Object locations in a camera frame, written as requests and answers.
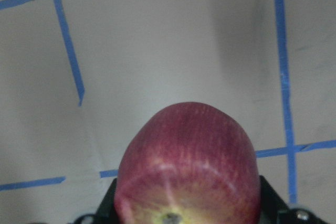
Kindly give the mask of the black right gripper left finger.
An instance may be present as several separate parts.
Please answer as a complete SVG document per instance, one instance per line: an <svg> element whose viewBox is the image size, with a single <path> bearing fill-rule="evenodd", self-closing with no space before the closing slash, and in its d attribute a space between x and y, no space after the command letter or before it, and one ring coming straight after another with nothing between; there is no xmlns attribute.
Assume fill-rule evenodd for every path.
<svg viewBox="0 0 336 224"><path fill-rule="evenodd" d="M100 203L96 213L94 223L120 223L119 217L114 206L114 196L116 193L117 179L115 178L108 188L102 202Z"/></svg>

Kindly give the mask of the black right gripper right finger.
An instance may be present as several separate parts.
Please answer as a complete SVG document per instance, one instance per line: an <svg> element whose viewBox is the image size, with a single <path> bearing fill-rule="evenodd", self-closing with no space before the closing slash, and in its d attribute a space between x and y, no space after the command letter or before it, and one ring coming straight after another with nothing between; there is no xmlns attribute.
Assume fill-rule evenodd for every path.
<svg viewBox="0 0 336 224"><path fill-rule="evenodd" d="M260 175L261 202L260 202L260 224L281 224L288 219L289 207L278 195L268 180Z"/></svg>

